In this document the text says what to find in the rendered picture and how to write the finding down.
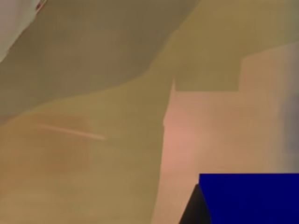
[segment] white object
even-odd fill
[[[46,0],[0,0],[0,63]]]

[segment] white object with red edge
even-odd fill
[[[0,63],[47,0],[0,0]]]

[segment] pink line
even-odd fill
[[[67,134],[73,134],[73,135],[77,135],[80,137],[86,137],[86,138],[90,138],[90,139],[106,140],[106,137],[104,137],[102,135],[80,132],[80,131],[62,128],[62,127],[54,127],[54,126],[49,126],[49,125],[37,125],[37,128],[42,128],[42,129],[47,129],[47,130],[62,132],[62,133],[67,133]]]

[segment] black object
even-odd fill
[[[194,187],[179,224],[211,224],[210,213],[198,184]]]

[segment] tan surface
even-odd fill
[[[0,217],[11,222],[146,224],[159,187],[153,221],[175,223],[198,172],[276,167],[279,149],[270,150],[279,132],[275,77],[283,71],[275,72],[285,64],[272,65],[280,53],[249,57],[240,72],[245,79],[240,92],[219,92],[236,90],[239,77],[217,70],[221,78],[210,79],[200,72],[200,4],[177,29],[194,2],[49,1],[0,66],[0,112],[16,116],[0,128],[6,167]],[[217,34],[211,41],[220,38]],[[239,45],[219,47],[221,53],[234,53]],[[143,76],[117,84],[142,73],[152,59]],[[198,74],[206,82],[196,90],[214,93],[173,91],[168,110],[173,115],[167,115],[171,119],[165,121],[164,135],[174,76],[187,90],[198,81],[182,81],[178,73]],[[258,74],[264,75],[263,82]],[[39,124],[60,129],[42,130]]]

